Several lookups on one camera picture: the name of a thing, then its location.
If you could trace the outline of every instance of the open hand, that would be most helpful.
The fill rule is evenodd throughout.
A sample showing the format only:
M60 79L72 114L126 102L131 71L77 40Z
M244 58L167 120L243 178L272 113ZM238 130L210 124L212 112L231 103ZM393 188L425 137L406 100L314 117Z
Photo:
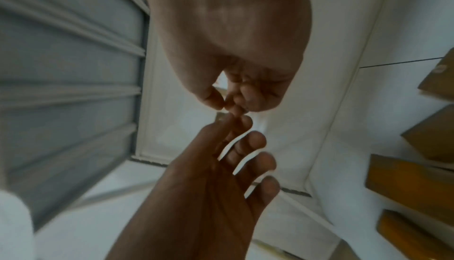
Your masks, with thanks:
M261 133L249 132L218 160L251 127L251 118L232 114L204 127L169 165L108 259L243 260L260 215L279 192L268 176L244 197L255 179L276 168L268 153L232 174L245 156L265 147Z
M201 102L236 115L281 102L309 40L309 0L148 2L174 71ZM222 71L225 101L212 86Z

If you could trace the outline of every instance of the skin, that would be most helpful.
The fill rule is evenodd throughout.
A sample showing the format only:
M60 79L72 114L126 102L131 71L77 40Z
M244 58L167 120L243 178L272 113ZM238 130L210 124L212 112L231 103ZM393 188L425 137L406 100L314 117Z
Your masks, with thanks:
M218 160L251 127L251 118L232 114L204 127L166 169L106 259L243 260L261 213L280 190L268 176L244 196L257 177L276 168L265 152L233 175L246 155L265 147L259 132L249 132Z
M176 75L201 102L235 115L281 102L309 40L309 0L148 2ZM222 71L225 100L212 86Z

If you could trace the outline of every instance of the brown box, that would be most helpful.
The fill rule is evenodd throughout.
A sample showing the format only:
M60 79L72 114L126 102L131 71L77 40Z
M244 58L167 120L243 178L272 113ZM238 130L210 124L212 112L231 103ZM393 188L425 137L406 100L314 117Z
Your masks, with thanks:
M454 104L420 122L402 134L425 158L454 162Z
M454 250L401 214L385 210L377 231L410 260L452 260Z
M454 173L371 155L366 187L404 206L454 226Z
M454 99L454 48L437 64L418 88Z

